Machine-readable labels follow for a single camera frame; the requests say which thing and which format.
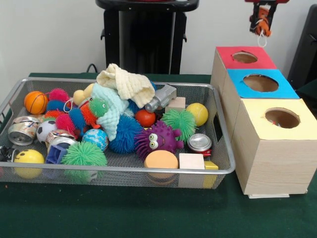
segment googly eye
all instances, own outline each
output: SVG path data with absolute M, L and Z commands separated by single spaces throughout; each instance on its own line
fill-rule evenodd
M 157 149 L 158 146 L 159 146 L 159 144 L 158 144 L 156 141 L 150 142 L 150 148 L 151 148 L 152 150 Z
M 149 135 L 149 140 L 150 141 L 157 141 L 158 140 L 158 136 L 156 134 L 150 134 Z

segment black stand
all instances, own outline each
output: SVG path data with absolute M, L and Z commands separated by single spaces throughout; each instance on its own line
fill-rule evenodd
M 179 74 L 185 11 L 199 0 L 138 2 L 96 0 L 105 9 L 106 64 L 115 63 L 133 73 Z
M 288 81 L 295 89 L 317 78 L 317 4 L 312 5 L 299 41 Z

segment circular hole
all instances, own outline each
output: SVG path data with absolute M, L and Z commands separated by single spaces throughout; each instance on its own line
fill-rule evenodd
M 265 118 L 274 125 L 282 128 L 294 128 L 300 123 L 299 117 L 285 108 L 269 109 L 265 114 Z
M 251 74 L 243 82 L 258 92 L 274 92 L 278 89 L 278 83 L 274 79 L 260 74 Z
M 233 59 L 240 63 L 255 63 L 258 61 L 258 58 L 255 55 L 245 51 L 233 54 Z

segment cream washcloth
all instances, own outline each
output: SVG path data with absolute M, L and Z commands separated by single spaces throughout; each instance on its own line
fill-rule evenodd
M 121 99 L 131 99 L 139 108 L 149 103 L 155 95 L 155 90 L 146 76 L 129 73 L 114 63 L 109 64 L 108 68 L 97 76 L 97 83 L 118 90 Z

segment green caterpillar head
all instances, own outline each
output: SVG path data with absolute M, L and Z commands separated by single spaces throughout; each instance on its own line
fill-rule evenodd
M 98 118 L 108 112 L 109 107 L 106 101 L 101 99 L 93 99 L 89 102 L 90 111 Z

